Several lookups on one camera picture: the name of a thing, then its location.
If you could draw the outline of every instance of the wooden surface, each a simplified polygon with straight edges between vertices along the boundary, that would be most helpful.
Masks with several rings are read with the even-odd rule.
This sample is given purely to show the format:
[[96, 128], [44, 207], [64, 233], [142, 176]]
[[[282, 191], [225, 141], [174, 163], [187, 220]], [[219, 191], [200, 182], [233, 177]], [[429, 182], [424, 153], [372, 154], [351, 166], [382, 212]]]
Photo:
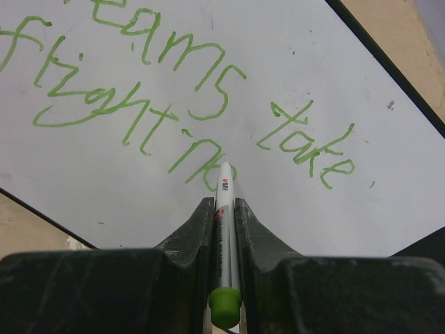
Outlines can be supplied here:
[[[413, 1], [343, 2], [444, 120], [444, 70]], [[0, 196], [0, 258], [19, 251], [80, 248], [73, 238]]]

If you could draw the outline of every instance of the green marker cap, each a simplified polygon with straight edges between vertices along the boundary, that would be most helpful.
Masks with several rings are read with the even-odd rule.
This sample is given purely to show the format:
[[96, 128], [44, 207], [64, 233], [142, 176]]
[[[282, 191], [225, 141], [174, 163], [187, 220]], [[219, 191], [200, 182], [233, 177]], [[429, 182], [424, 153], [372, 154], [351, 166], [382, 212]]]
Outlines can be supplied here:
[[236, 289], [231, 287], [214, 289], [209, 297], [212, 324], [222, 329], [235, 327], [239, 323], [241, 301], [241, 294]]

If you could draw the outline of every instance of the black plastic mount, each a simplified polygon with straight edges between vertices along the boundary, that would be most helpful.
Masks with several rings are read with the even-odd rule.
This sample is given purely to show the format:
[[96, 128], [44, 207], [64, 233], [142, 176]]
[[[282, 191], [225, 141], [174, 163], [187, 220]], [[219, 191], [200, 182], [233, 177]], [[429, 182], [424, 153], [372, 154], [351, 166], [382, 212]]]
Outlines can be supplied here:
[[[213, 198], [152, 249], [0, 262], [0, 333], [208, 333]], [[236, 199], [248, 333], [445, 333], [445, 270], [408, 257], [303, 257]]]

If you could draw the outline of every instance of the white marker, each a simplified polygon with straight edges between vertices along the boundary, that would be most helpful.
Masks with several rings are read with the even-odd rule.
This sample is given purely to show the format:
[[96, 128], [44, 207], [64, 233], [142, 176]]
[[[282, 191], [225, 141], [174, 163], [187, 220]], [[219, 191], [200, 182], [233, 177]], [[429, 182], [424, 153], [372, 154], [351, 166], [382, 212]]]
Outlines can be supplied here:
[[215, 229], [216, 270], [210, 293], [211, 322], [219, 328], [232, 328], [239, 323], [241, 293], [236, 248], [234, 185], [232, 167], [221, 164], [216, 188]]

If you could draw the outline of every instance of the white surface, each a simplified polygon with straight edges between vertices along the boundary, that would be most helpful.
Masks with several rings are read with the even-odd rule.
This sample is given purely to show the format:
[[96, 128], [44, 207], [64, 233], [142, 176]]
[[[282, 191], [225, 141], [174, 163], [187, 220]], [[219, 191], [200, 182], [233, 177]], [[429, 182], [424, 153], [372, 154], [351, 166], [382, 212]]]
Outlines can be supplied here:
[[[242, 193], [236, 195], [244, 196], [262, 223], [305, 255], [391, 255], [444, 226], [445, 141], [324, 1], [175, 3], [129, 1], [126, 8], [100, 9], [100, 17], [124, 24], [143, 6], [161, 13], [147, 53], [152, 64], [144, 65], [140, 58], [147, 35], [123, 36], [119, 28], [94, 22], [93, 2], [1, 2], [3, 30], [14, 31], [27, 15], [53, 24], [26, 26], [22, 33], [40, 40], [44, 50], [20, 38], [0, 72], [1, 188], [98, 247], [154, 246], [212, 194], [202, 173], [184, 184], [215, 153], [210, 146], [203, 145], [168, 174], [194, 141], [210, 138], [237, 168]], [[142, 29], [152, 22], [146, 16]], [[194, 45], [217, 42], [226, 50], [198, 93], [193, 89], [218, 52], [189, 54], [174, 72], [185, 42], [157, 63], [172, 31], [177, 37], [192, 33]], [[42, 87], [33, 85], [61, 35], [66, 40], [55, 56], [79, 67], [62, 90], [113, 87], [116, 95], [109, 106], [114, 106], [140, 81], [132, 100], [151, 99], [150, 107], [162, 111], [171, 104], [179, 122], [161, 123], [146, 146], [151, 156], [139, 151], [159, 120], [149, 111], [134, 129], [131, 144], [122, 145], [140, 106], [80, 125], [33, 126], [37, 113], [49, 105], [54, 105], [51, 114], [42, 122], [86, 117], [103, 101], [87, 106], [84, 95], [47, 97], [69, 72], [54, 64], [42, 76]], [[0, 35], [0, 61], [11, 41]], [[79, 53], [85, 55], [82, 61]], [[221, 83], [229, 95], [225, 112], [204, 122], [190, 118], [187, 109], [209, 115], [220, 108], [223, 97], [214, 84], [230, 64], [248, 77], [227, 73]], [[293, 116], [310, 100], [313, 105], [299, 118], [307, 116], [307, 125], [285, 127], [263, 143], [269, 151], [256, 146], [285, 121], [273, 115], [271, 102]], [[304, 131], [315, 139], [312, 148], [319, 148], [343, 135], [351, 123], [354, 132], [332, 147], [344, 156], [322, 153], [315, 158], [313, 178], [309, 161], [295, 165], [296, 153], [279, 149], [293, 131]], [[181, 134], [182, 128], [193, 138]], [[287, 146], [292, 143], [306, 141], [294, 138]], [[326, 178], [333, 189], [327, 189], [320, 173], [345, 159], [355, 162], [354, 173], [330, 173]], [[216, 181], [216, 175], [213, 170], [209, 179]]]

